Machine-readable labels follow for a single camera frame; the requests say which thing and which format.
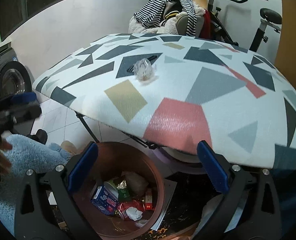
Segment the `black and white striped clothing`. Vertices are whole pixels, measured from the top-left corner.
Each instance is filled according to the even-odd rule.
[[[143,27],[154,28],[159,27],[161,22],[162,12],[166,6],[166,2],[173,0],[150,0],[141,10],[137,13],[134,13],[134,18],[141,22]],[[193,6],[192,0],[180,0],[181,5],[186,10],[188,14],[188,24],[187,24],[187,36],[196,35],[196,23],[197,15]]]

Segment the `blue gripper pad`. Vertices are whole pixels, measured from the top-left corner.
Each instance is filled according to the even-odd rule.
[[[91,142],[68,176],[67,191],[69,194],[75,193],[80,189],[97,158],[98,146],[96,143]]]
[[[228,175],[221,167],[214,154],[214,151],[206,145],[204,141],[198,143],[197,155],[205,168],[212,185],[217,192],[225,194],[229,191]]]
[[[27,104],[29,102],[35,101],[36,99],[37,99],[37,95],[35,94],[35,92],[27,92],[19,95],[14,95],[10,99],[10,103],[13,105]]]

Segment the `metal screw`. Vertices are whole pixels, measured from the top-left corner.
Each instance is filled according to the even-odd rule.
[[[235,165],[232,166],[232,169],[233,169],[234,171],[240,171],[240,166],[237,165],[237,164],[235,164]]]
[[[269,175],[269,170],[268,169],[263,169],[263,174]]]
[[[27,174],[28,176],[32,175],[32,174],[33,174],[33,170],[32,170],[32,169],[27,170],[26,174]]]
[[[56,167],[56,171],[62,171],[63,169],[64,169],[64,166],[61,164]]]

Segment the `red cloth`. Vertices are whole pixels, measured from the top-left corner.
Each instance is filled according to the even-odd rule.
[[[206,10],[206,13],[204,14],[204,24],[202,26],[202,29],[199,34],[199,38],[203,39],[210,39],[210,13]]]

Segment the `red wrapper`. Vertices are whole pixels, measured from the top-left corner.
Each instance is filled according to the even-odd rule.
[[[136,209],[138,209],[142,212],[145,211],[142,201],[133,199],[132,201],[123,202],[117,208],[118,213],[119,213],[122,220],[124,220],[124,221],[131,220],[126,213],[126,210],[130,207],[135,207]]]

